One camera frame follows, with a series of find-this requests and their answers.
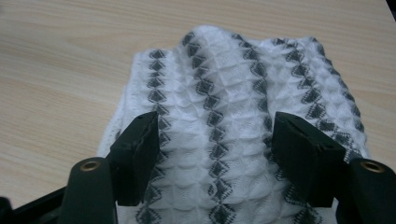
wooden surface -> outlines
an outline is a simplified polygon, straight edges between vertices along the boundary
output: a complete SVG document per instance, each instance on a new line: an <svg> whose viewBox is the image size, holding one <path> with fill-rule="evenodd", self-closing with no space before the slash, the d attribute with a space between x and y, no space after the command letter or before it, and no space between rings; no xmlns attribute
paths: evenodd
<svg viewBox="0 0 396 224"><path fill-rule="evenodd" d="M132 57L213 24L316 37L355 96L375 160L396 170L396 26L385 0L0 0L0 195L14 207L94 156Z"/></svg>

quilted fabric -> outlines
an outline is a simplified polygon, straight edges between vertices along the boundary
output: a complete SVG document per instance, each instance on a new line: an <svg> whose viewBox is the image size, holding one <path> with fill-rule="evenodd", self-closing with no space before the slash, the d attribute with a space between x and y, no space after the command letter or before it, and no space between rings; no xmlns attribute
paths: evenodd
<svg viewBox="0 0 396 224"><path fill-rule="evenodd" d="M145 203L119 207L120 223L335 223L331 208L300 202L272 160L276 111L321 129L346 161L368 157L359 109L313 37L259 41L200 26L174 49L136 54L98 154L152 110L161 153Z"/></svg>

white towel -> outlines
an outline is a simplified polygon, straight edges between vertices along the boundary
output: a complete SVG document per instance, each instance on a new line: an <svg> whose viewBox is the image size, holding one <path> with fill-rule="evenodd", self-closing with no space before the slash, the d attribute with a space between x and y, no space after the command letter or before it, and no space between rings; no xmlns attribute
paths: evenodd
<svg viewBox="0 0 396 224"><path fill-rule="evenodd" d="M145 202L120 223L335 223L300 202L271 156L276 111L303 117L368 157L360 112L313 37L252 40L199 26L174 49L137 53L98 150L156 110L161 153Z"/></svg>

table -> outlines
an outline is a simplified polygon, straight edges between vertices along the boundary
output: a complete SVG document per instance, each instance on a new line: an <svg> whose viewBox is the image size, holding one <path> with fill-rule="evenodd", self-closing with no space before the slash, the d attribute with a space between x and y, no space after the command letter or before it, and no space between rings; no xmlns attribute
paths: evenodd
<svg viewBox="0 0 396 224"><path fill-rule="evenodd" d="M213 24L316 37L356 98L375 160L396 170L396 23L385 0L0 1L0 195L18 207L95 155L131 60Z"/></svg>

